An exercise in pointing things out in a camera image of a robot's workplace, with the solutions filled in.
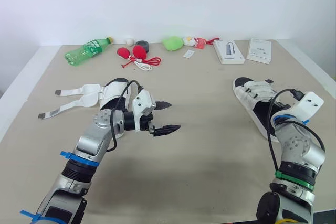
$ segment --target robotic arm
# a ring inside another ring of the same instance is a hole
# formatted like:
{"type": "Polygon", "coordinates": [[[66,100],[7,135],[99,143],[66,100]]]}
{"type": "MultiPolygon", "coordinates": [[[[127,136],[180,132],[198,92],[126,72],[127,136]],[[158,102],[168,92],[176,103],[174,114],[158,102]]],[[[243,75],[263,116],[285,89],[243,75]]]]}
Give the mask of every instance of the robotic arm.
{"type": "Polygon", "coordinates": [[[135,130],[149,131],[153,136],[160,136],[170,134],[180,128],[179,125],[166,125],[156,129],[151,123],[152,111],[165,109],[171,104],[156,102],[142,87],[138,88],[138,91],[132,104],[133,111],[123,112],[115,109],[100,111],[80,137],[73,151],[60,153],[68,159],[68,162],[43,199],[36,214],[21,211],[22,214],[32,218],[32,223],[81,223],[87,204],[83,196],[87,194],[97,167],[105,153],[109,151],[111,139],[116,139],[115,135],[135,130]]]}
{"type": "Polygon", "coordinates": [[[326,155],[322,141],[305,123],[323,100],[313,92],[291,92],[299,102],[271,118],[282,156],[276,178],[270,184],[272,192],[265,193],[259,201],[257,219],[261,224],[313,223],[315,179],[326,155]],[[320,146],[312,141],[311,133],[320,146]]]}

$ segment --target table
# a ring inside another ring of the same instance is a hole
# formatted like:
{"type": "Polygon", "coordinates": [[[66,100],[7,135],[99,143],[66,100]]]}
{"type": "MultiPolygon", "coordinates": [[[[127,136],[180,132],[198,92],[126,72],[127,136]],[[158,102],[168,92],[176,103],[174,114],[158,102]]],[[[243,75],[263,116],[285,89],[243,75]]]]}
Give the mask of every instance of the table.
{"type": "MultiPolygon", "coordinates": [[[[246,55],[248,42],[237,41],[246,55]]],[[[269,65],[247,60],[220,65],[215,50],[184,47],[166,51],[150,44],[149,57],[163,59],[144,72],[134,65],[121,68],[119,46],[78,67],[63,55],[78,46],[62,46],[34,87],[0,143],[2,175],[0,220],[29,223],[18,212],[35,212],[66,161],[60,151],[72,151],[92,122],[98,107],[74,108],[39,120],[75,97],[54,96],[56,89],[85,83],[106,84],[117,77],[137,79],[158,101],[173,106],[154,112],[154,124],[179,124],[175,133],[153,138],[147,132],[127,132],[116,151],[105,155],[86,196],[82,223],[223,223],[255,219],[258,201],[274,178],[268,144],[233,94],[237,77],[272,79],[276,90],[288,87],[314,91],[324,106],[309,126],[323,139],[327,159],[317,178],[315,210],[336,208],[334,164],[335,99],[276,41],[269,65]]],[[[285,101],[293,102],[288,97],[285,101]]],[[[274,144],[280,157],[279,144],[274,144]]]]}

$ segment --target bottle label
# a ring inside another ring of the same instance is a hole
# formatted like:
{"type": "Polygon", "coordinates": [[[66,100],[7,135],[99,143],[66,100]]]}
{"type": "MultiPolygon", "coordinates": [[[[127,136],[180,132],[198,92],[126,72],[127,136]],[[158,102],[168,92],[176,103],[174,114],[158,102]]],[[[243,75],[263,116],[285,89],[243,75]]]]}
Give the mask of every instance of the bottle label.
{"type": "Polygon", "coordinates": [[[85,45],[90,49],[90,51],[93,55],[96,55],[96,54],[102,52],[102,48],[101,48],[100,44],[98,43],[98,41],[96,41],[96,40],[90,41],[90,42],[86,43],[85,45]]]}

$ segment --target red keychain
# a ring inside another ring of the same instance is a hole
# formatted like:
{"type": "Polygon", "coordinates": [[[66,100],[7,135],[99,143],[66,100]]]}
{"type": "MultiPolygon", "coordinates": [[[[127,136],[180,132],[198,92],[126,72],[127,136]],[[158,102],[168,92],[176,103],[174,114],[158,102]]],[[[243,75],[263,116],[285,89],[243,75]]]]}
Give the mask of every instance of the red keychain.
{"type": "Polygon", "coordinates": [[[117,54],[126,60],[130,60],[130,62],[128,62],[127,64],[121,65],[123,68],[126,67],[128,64],[134,62],[141,70],[150,71],[153,69],[152,66],[158,66],[161,62],[161,58],[159,57],[145,60],[147,54],[145,49],[140,45],[136,45],[135,47],[133,47],[134,56],[132,56],[130,51],[124,47],[118,48],[117,54]]]}
{"type": "Polygon", "coordinates": [[[206,39],[202,38],[195,38],[196,44],[194,45],[195,48],[203,49],[205,44],[212,45],[215,40],[220,39],[220,38],[214,38],[211,40],[206,41],[206,39]]]}

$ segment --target green plastic bottle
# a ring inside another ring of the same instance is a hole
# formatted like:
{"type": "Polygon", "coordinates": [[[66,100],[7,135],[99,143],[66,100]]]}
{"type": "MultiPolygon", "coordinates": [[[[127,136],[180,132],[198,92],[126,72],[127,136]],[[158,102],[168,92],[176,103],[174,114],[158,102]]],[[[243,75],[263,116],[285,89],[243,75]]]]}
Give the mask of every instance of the green plastic bottle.
{"type": "Polygon", "coordinates": [[[95,39],[78,49],[67,52],[64,57],[70,65],[77,66],[83,61],[92,58],[100,52],[103,52],[109,44],[113,42],[111,37],[106,39],[95,39]]]}

